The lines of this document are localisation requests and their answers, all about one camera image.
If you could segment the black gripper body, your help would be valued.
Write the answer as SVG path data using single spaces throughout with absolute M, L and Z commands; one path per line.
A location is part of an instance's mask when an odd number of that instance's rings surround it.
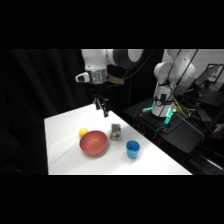
M 107 83 L 91 84 L 90 91 L 93 99 L 106 99 L 107 98 Z

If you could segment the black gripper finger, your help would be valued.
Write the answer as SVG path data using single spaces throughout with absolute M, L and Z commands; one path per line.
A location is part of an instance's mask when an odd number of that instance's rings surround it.
M 104 117 L 108 117 L 109 116 L 109 100 L 106 98 L 102 99 L 102 109 L 103 109 L 103 113 L 104 113 Z
M 101 110 L 102 109 L 101 103 L 100 103 L 100 100 L 99 100 L 98 97 L 94 98 L 94 104 L 95 104 L 97 110 Z

